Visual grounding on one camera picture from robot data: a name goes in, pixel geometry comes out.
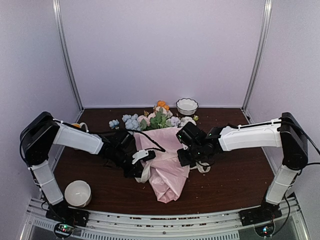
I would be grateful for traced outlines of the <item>cream ribbon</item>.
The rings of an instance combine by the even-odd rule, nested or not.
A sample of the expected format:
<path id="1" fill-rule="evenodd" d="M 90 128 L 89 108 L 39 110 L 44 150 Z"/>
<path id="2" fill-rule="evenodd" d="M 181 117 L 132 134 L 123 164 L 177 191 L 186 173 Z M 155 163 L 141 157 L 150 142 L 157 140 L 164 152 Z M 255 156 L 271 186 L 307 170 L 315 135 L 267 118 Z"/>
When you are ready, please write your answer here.
<path id="1" fill-rule="evenodd" d="M 145 183 L 147 180 L 161 180 L 166 184 L 177 184 L 185 181 L 189 177 L 190 170 L 198 170 L 205 174 L 211 170 L 207 162 L 195 163 L 195 166 L 181 166 L 177 156 L 175 157 L 156 157 L 148 160 L 143 165 L 141 177 L 136 177 L 138 183 Z"/>

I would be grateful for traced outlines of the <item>white purple flower bunch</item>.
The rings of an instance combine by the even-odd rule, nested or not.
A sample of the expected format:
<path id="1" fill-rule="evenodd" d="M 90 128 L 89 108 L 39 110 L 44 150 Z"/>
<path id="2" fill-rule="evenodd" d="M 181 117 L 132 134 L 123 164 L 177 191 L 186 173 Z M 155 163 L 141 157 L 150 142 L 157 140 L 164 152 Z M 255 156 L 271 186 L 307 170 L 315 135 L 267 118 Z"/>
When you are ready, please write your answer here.
<path id="1" fill-rule="evenodd" d="M 168 127 L 178 127 L 178 128 L 184 127 L 187 123 L 192 123 L 195 126 L 197 125 L 196 121 L 189 116 L 185 116 L 182 118 L 179 118 L 177 116 L 172 116 L 168 118 L 165 123 Z"/>

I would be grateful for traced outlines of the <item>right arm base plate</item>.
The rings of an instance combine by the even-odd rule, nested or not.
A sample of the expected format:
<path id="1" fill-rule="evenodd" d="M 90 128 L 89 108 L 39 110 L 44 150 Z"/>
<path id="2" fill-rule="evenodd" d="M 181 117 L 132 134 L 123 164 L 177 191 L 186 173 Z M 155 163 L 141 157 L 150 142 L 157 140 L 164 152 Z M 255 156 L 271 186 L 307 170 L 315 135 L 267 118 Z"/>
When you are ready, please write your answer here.
<path id="1" fill-rule="evenodd" d="M 238 214 L 242 226 L 270 222 L 274 218 L 279 218 L 282 216 L 279 205 L 273 205 L 267 202 L 262 203 L 258 207 L 241 210 Z"/>

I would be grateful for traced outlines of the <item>blue flower bunch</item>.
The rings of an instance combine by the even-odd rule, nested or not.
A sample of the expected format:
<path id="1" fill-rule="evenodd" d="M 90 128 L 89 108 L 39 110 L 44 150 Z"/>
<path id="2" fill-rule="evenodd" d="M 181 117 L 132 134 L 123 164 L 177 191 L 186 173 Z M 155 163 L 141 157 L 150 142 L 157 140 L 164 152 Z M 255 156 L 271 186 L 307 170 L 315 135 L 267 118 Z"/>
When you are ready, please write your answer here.
<path id="1" fill-rule="evenodd" d="M 141 130 L 141 126 L 140 123 L 138 121 L 138 114 L 133 114 L 133 115 L 129 115 L 129 114 L 125 114 L 122 116 L 122 121 L 124 123 L 124 126 L 127 130 L 136 130 L 136 131 L 140 131 Z M 120 127 L 120 122 L 117 119 L 111 120 L 109 123 L 109 127 L 111 129 L 119 129 Z"/>

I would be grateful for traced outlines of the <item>pink flower bunch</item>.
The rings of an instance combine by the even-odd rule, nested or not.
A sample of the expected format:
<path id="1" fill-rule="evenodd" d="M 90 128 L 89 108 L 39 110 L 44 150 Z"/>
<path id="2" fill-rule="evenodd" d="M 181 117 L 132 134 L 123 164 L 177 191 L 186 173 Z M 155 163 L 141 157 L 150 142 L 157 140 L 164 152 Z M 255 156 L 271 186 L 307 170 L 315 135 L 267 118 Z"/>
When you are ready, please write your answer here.
<path id="1" fill-rule="evenodd" d="M 173 113 L 163 106 L 156 106 L 153 112 L 140 115 L 137 118 L 140 129 L 142 131 L 157 130 L 163 128 L 169 128 L 172 126 L 169 119 L 173 116 Z"/>

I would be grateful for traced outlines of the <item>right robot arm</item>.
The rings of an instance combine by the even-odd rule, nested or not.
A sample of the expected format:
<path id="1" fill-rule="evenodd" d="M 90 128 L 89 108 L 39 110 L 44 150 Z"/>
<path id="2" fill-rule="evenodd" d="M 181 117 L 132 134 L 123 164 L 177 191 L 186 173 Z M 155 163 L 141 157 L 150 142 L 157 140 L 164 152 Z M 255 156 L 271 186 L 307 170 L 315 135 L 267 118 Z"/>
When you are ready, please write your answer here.
<path id="1" fill-rule="evenodd" d="M 181 166 L 240 149 L 278 149 L 282 153 L 282 163 L 256 210 L 256 216 L 261 221 L 268 220 L 276 212 L 299 171 L 309 162 L 307 136 L 290 112 L 260 123 L 215 126 L 209 132 L 188 122 L 176 137 L 183 146 L 177 151 Z"/>

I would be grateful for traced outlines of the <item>orange flower stem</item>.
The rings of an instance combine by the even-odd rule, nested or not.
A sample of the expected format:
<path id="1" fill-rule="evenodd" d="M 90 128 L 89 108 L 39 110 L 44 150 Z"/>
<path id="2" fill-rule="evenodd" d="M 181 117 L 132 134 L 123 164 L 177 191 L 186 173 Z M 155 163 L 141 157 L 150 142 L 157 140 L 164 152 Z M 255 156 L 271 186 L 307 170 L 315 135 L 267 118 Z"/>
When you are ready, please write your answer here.
<path id="1" fill-rule="evenodd" d="M 163 100 L 159 100 L 157 102 L 156 106 L 157 107 L 162 107 L 162 108 L 166 109 L 167 111 L 170 109 L 170 107 L 167 105 L 167 103 L 165 101 L 163 101 Z"/>

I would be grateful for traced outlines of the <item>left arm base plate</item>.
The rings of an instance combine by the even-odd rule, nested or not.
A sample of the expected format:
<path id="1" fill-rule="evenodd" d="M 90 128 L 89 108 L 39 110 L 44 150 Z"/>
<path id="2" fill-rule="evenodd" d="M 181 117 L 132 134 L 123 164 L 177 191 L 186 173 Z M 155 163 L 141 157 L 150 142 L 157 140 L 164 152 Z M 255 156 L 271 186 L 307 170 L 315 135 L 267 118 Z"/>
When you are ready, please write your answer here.
<path id="1" fill-rule="evenodd" d="M 70 226 L 86 227 L 89 220 L 86 210 L 70 208 L 67 205 L 49 205 L 45 217 Z"/>

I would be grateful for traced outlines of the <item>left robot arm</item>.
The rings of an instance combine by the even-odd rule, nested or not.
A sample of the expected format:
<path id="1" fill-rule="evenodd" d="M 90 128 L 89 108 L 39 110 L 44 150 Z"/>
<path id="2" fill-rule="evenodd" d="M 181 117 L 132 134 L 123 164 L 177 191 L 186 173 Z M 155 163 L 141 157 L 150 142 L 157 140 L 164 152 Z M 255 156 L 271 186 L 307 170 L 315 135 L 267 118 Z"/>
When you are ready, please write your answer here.
<path id="1" fill-rule="evenodd" d="M 138 150 L 135 133 L 139 130 L 84 130 L 43 111 L 21 132 L 19 153 L 45 197 L 48 210 L 61 222 L 67 222 L 72 211 L 49 164 L 52 147 L 64 146 L 97 155 L 121 168 L 126 178 L 140 178 L 142 161 L 154 159 L 156 151 L 164 149 L 148 137 L 154 146 Z"/>

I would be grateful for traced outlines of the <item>purple tissue paper sheet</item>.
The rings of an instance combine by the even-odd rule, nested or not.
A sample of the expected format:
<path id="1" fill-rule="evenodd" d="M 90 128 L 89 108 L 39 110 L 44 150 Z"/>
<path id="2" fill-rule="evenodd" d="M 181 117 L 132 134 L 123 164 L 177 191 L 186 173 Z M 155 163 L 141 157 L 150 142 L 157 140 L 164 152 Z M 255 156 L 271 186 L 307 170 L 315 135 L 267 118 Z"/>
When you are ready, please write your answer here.
<path id="1" fill-rule="evenodd" d="M 177 151 L 183 147 L 176 137 L 179 130 L 178 127 L 167 127 L 145 131 L 145 135 L 133 135 L 138 150 L 155 147 L 147 136 L 165 149 L 165 152 L 156 150 L 154 159 L 141 161 L 142 174 L 135 179 L 138 183 L 149 182 L 157 200 L 165 204 L 178 200 L 190 172 L 190 168 L 181 166 L 178 159 Z"/>

